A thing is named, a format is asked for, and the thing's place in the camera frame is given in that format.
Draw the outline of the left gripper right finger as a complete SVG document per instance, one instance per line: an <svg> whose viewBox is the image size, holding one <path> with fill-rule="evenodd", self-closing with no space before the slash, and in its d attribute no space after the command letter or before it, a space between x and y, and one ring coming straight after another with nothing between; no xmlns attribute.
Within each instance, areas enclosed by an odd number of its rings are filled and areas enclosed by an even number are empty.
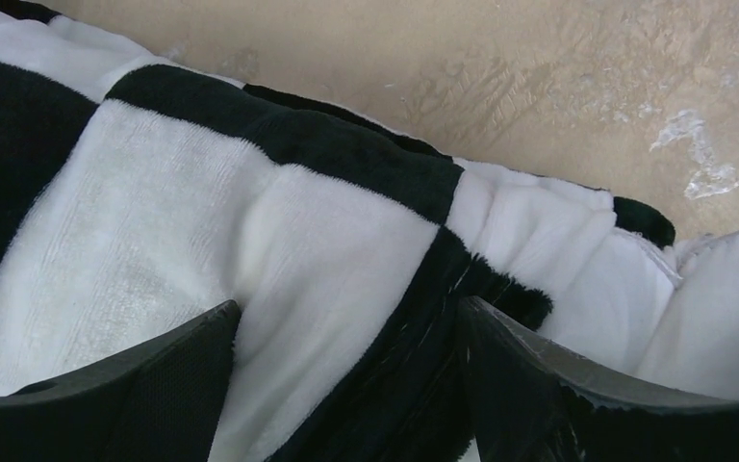
<svg viewBox="0 0 739 462"><path fill-rule="evenodd" d="M484 461L739 461L739 401L614 371L480 298L456 351Z"/></svg>

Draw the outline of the black white checkered pillowcase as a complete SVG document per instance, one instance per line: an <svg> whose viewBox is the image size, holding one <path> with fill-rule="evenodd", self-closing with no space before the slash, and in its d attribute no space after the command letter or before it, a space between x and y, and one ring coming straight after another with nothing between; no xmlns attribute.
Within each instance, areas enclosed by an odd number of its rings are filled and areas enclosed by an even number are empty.
<svg viewBox="0 0 739 462"><path fill-rule="evenodd" d="M670 246L650 206L442 154L316 100L0 7L0 397L226 301L211 461L466 461L459 298L530 329L612 244Z"/></svg>

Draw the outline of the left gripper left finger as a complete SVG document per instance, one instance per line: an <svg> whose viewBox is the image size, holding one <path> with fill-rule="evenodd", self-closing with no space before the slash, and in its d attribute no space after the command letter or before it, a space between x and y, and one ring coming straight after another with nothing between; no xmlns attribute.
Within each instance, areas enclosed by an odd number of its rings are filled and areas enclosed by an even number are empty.
<svg viewBox="0 0 739 462"><path fill-rule="evenodd" d="M234 365L226 301L167 333L0 397L0 461L205 461Z"/></svg>

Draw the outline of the white pillow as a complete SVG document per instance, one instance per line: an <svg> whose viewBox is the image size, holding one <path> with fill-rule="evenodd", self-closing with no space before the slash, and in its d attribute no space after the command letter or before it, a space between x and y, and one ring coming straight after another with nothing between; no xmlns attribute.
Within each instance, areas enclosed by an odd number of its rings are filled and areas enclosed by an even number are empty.
<svg viewBox="0 0 739 462"><path fill-rule="evenodd" d="M636 371L659 385L739 400L739 232L682 253L682 277Z"/></svg>

